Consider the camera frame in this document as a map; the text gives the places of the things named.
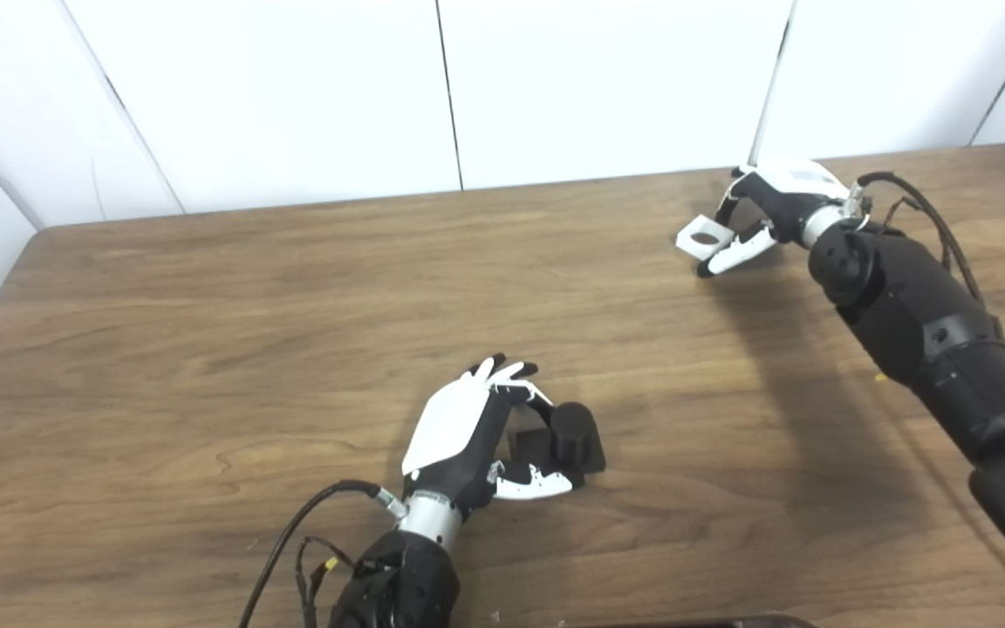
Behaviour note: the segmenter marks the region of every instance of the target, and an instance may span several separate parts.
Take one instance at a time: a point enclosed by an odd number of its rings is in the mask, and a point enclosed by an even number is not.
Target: black fingertip
[[[506,465],[502,465],[502,474],[499,477],[507,481],[513,481],[515,484],[530,484],[534,481],[534,474],[527,462],[507,462]]]
[[[573,485],[573,490],[584,487],[584,473],[576,469],[561,469],[561,474]]]
[[[697,263],[697,277],[700,277],[701,279],[710,279],[711,277],[715,277],[715,275],[716,274],[709,269],[709,261],[707,259],[706,261]]]
[[[506,354],[491,355],[491,362],[494,362],[493,365],[491,365],[491,373],[493,374],[494,371],[498,371],[502,368],[502,363],[506,362]]]

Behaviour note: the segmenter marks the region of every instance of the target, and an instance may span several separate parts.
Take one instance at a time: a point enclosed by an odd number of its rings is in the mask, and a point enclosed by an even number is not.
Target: silver cylindrical wrist
[[[453,501],[439,492],[418,490],[408,497],[406,505],[410,512],[398,521],[394,530],[419,534],[442,546],[444,552],[452,553],[459,526],[463,524],[463,517]]]
[[[812,249],[813,245],[817,243],[817,239],[820,239],[821,234],[848,216],[844,214],[842,208],[834,206],[834,204],[826,204],[821,209],[814,211],[809,219],[805,220],[805,226],[801,233],[802,245],[807,249]]]

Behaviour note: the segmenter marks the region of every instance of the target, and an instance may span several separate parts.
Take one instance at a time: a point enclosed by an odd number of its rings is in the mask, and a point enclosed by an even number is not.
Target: black robotic arm
[[[737,175],[718,219],[698,217],[677,236],[679,247],[701,259],[697,274],[713,277],[733,259],[765,250],[727,225],[739,199],[755,202],[766,214],[759,225],[770,244],[798,241],[809,249],[810,274],[844,325],[972,462],[969,487],[1005,537],[1005,339],[949,226],[922,192],[886,172],[861,176],[850,190],[812,162],[747,167]],[[952,254],[967,288],[922,243],[870,221],[863,190],[872,182],[898,184],[906,200],[934,219],[947,251],[942,257]],[[695,241],[700,232],[718,240],[711,249]]]
[[[328,564],[307,581],[305,546],[318,541],[352,568],[352,578],[332,609],[333,628],[446,628],[459,596],[451,552],[459,529],[474,510],[494,498],[539,499],[584,484],[584,474],[605,466],[594,418],[576,402],[554,405],[526,378],[530,362],[504,367],[492,355],[436,391],[422,411],[402,460],[403,498],[360,480],[342,480],[322,490],[296,512],[270,553],[239,621],[246,628],[268,576],[292,533],[324,498],[342,490],[364,492],[394,516],[391,532],[352,561],[320,538],[303,542],[294,565],[301,616],[316,626],[316,589]],[[516,434],[512,460],[494,457],[507,418],[528,407],[546,426]]]

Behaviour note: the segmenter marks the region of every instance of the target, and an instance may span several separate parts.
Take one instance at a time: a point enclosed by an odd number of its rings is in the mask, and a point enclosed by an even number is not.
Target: white fingertip
[[[510,367],[502,369],[498,373],[491,375],[490,378],[487,378],[486,383],[487,385],[497,385],[497,383],[507,382],[512,377],[514,377],[515,374],[518,374],[519,371],[522,370],[523,367],[525,366],[526,366],[525,362],[519,362],[516,363],[516,365],[511,365]]]
[[[770,230],[766,228],[759,229],[757,234],[754,234],[754,237],[751,237],[746,242],[737,240],[733,245],[712,255],[709,258],[709,270],[714,274],[721,274],[723,271],[731,269],[731,267],[736,267],[744,261],[757,257],[764,250],[774,245],[777,245],[777,240],[774,239],[774,235],[770,234]]]
[[[479,363],[478,369],[475,369],[475,380],[479,383],[486,383],[486,378],[491,377],[491,369],[493,368],[494,358],[486,358],[485,361]]]

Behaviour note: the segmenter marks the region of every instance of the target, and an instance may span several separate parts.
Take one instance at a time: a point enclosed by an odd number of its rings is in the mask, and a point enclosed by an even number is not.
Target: white robotic hand
[[[698,215],[677,232],[677,248],[700,263],[697,274],[713,277],[757,257],[775,243],[797,240],[808,247],[823,230],[858,211],[858,187],[845,188],[821,164],[775,160],[743,166],[725,192],[716,219]],[[738,234],[731,215],[750,198],[766,217]]]
[[[489,503],[491,497],[538,499],[583,485],[583,470],[578,465],[567,461],[554,464],[554,457],[546,456],[552,453],[553,439],[547,437],[558,408],[526,380],[538,367],[530,362],[502,367],[504,362],[502,354],[486,358],[436,391],[426,403],[402,460],[407,495],[416,490],[439,493],[466,517],[472,509]],[[507,418],[519,405],[531,407],[546,421],[546,429],[534,430],[546,434],[541,439],[526,438],[527,444],[534,444],[526,450],[534,454],[514,462],[496,460],[494,450],[506,433]],[[566,406],[583,408],[578,403]],[[575,421],[565,417],[561,422]],[[598,445],[598,435],[590,413],[587,424],[591,429],[581,436],[587,438],[591,453],[591,442]],[[602,449],[598,460],[602,470]]]

